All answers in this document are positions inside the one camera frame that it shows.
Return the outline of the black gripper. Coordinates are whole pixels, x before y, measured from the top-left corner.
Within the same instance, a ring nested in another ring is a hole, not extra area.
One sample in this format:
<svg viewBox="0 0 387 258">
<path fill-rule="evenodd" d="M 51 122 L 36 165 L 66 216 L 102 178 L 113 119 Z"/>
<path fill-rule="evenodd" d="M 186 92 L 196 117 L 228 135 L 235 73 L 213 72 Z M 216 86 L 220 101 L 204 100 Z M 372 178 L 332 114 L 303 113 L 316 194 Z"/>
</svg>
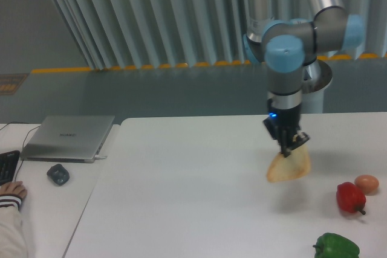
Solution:
<svg viewBox="0 0 387 258">
<path fill-rule="evenodd" d="M 268 92 L 268 117 L 264 120 L 264 124 L 271 137 L 279 143 L 284 158 L 291 155 L 291 150 L 301 147 L 310 140 L 310 136 L 302 132 L 299 125 L 301 104 L 301 90 L 290 95 Z"/>
</svg>

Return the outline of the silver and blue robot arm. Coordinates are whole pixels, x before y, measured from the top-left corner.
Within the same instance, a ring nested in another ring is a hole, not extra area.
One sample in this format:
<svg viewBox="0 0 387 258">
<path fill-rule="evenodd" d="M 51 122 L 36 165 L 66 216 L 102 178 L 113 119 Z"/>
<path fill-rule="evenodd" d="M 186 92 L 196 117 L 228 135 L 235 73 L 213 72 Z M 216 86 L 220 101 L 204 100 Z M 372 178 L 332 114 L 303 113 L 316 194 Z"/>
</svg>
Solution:
<svg viewBox="0 0 387 258">
<path fill-rule="evenodd" d="M 363 19 L 349 14 L 342 0 L 309 0 L 314 18 L 302 23 L 274 19 L 272 0 L 246 1 L 246 54 L 251 63 L 267 65 L 264 125 L 288 157 L 310 139 L 299 125 L 303 67 L 314 63 L 318 53 L 358 47 L 365 34 Z"/>
</svg>

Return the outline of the forearm in white sleeve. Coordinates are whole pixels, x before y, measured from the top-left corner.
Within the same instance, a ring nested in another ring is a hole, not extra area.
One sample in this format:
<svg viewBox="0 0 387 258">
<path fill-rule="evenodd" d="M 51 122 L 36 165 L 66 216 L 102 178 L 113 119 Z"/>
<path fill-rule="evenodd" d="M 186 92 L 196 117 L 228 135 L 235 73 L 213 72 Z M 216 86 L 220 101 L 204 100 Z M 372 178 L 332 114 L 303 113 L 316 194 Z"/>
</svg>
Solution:
<svg viewBox="0 0 387 258">
<path fill-rule="evenodd" d="M 1 194 L 1 257 L 28 257 L 19 212 L 22 199 L 13 194 Z"/>
</svg>

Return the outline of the person's hand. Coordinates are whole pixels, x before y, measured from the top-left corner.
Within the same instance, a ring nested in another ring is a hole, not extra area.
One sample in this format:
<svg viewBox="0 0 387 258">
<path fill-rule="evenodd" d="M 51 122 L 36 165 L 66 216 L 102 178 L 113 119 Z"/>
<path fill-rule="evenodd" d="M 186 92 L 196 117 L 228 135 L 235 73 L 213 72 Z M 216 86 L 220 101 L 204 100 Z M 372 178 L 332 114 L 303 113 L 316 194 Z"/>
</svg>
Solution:
<svg viewBox="0 0 387 258">
<path fill-rule="evenodd" d="M 22 181 L 7 182 L 1 186 L 1 196 L 17 196 L 21 200 L 27 197 L 28 191 Z"/>
</svg>

